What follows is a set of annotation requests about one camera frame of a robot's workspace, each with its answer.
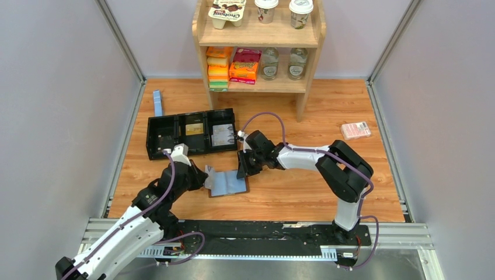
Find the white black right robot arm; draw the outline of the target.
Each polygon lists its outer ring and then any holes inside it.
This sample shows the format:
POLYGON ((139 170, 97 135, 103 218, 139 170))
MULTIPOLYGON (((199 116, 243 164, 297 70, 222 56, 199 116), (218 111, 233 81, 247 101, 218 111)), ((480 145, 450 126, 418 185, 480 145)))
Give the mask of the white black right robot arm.
POLYGON ((316 148, 283 142, 275 145, 259 130, 250 134, 238 131, 236 138, 243 145, 238 151, 239 179, 259 174, 264 167, 319 172, 337 197, 334 239, 348 244, 356 237, 361 200, 372 184, 374 170, 344 141, 335 140, 331 145, 316 148))

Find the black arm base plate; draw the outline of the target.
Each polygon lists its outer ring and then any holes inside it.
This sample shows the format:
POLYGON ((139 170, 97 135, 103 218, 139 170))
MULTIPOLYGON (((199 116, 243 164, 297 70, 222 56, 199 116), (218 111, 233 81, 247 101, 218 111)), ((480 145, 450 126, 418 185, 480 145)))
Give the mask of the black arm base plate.
POLYGON ((203 255, 315 257, 323 246, 373 244, 369 229, 359 225, 351 233, 331 223, 269 222, 245 220, 184 220, 165 239, 182 236, 174 247, 186 254, 196 250, 203 255))

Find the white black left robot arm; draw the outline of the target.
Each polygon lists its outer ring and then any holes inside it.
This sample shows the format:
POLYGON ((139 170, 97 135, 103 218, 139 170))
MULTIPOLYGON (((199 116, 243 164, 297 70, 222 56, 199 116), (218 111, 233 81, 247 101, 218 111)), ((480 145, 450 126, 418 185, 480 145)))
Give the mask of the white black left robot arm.
POLYGON ((133 259, 160 241, 178 240, 174 202, 187 191, 204 186, 208 174, 193 161, 173 160, 161 176, 133 199, 122 217, 83 253, 62 257, 55 265, 57 279, 114 279, 133 259))

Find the brown leather card holder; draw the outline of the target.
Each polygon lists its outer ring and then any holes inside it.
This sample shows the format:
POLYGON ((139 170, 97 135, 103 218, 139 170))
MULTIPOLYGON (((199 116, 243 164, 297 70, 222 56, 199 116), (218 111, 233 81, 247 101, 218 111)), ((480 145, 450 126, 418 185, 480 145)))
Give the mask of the brown leather card holder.
POLYGON ((236 178, 237 170, 216 171, 215 184, 212 190, 208 190, 209 197, 224 197, 249 192, 248 182, 245 178, 236 178))

